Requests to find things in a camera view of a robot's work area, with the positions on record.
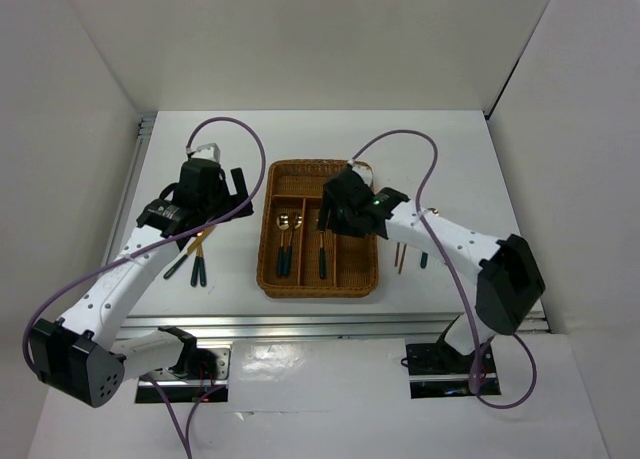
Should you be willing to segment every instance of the wall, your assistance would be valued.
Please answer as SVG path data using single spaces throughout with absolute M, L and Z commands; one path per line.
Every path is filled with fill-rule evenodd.
M 142 110 L 484 109 L 548 0 L 70 0 Z
M 552 0 L 489 122 L 606 444 L 640 437 L 640 0 Z
M 47 388 L 31 312 L 102 258 L 136 119 L 66 0 L 0 0 L 0 450 L 26 457 Z

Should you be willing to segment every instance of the brown basket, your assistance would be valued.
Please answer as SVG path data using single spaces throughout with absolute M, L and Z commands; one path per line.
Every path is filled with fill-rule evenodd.
M 315 226 L 322 186 L 345 165 L 346 161 L 299 159 L 278 161 L 269 168 L 257 275 L 258 285 L 269 297 L 364 297 L 377 287 L 375 236 L 358 239 L 327 231 L 324 241 L 327 277 L 320 279 L 321 234 Z M 278 277 L 281 231 L 276 218 L 283 212 L 297 212 L 303 222 L 293 233 L 291 273 Z M 291 234 L 291 229 L 285 233 L 285 249 Z

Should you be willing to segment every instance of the white wall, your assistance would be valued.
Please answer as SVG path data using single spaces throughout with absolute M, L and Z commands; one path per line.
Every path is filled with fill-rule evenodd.
M 26 457 L 46 387 L 22 328 L 102 258 L 136 121 L 66 0 L 0 0 L 0 451 Z
M 484 109 L 548 0 L 70 0 L 143 110 Z
M 552 0 L 489 122 L 609 451 L 640 446 L 640 0 Z

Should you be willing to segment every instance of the utensil handle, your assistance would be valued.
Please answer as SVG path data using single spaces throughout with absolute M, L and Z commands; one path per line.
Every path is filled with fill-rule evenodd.
M 171 266 L 169 268 L 169 270 L 167 272 L 164 273 L 164 276 L 162 276 L 165 279 L 169 279 L 171 276 L 173 276 L 173 273 L 176 272 L 178 270 L 178 268 L 182 265 L 182 263 L 184 261 L 187 260 L 187 255 L 183 255 L 180 259 L 178 259 L 175 264 L 173 266 Z
M 204 267 L 204 257 L 200 257 L 200 285 L 202 287 L 207 287 L 207 271 Z
M 193 263 L 193 269 L 191 270 L 191 287 L 198 285 L 198 272 L 200 272 L 200 258 L 196 256 L 196 260 Z
M 282 277 L 284 275 L 284 246 L 280 246 L 280 249 L 278 249 L 277 273 L 278 273 L 278 277 Z
M 327 278 L 327 254 L 324 247 L 320 249 L 320 279 Z
M 287 255 L 284 257 L 284 269 L 282 275 L 288 276 L 291 272 L 291 256 L 293 256 L 293 246 L 287 247 Z

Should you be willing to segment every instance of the spoon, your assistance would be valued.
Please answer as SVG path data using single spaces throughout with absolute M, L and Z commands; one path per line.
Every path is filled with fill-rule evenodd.
M 291 237 L 289 238 L 289 247 L 287 248 L 287 255 L 284 258 L 284 274 L 285 276 L 288 276 L 289 273 L 291 272 L 291 256 L 293 255 L 293 234 L 295 233 L 296 229 L 298 229 L 301 225 L 302 225 L 302 216 L 300 214 L 297 214 L 293 217 L 293 224 L 291 227 L 293 227 L 293 230 L 291 231 Z
M 278 277 L 284 275 L 284 231 L 289 229 L 289 214 L 286 212 L 280 214 L 276 223 L 278 224 L 278 229 L 280 229 L 280 249 L 278 249 L 278 266 L 277 266 L 277 274 Z

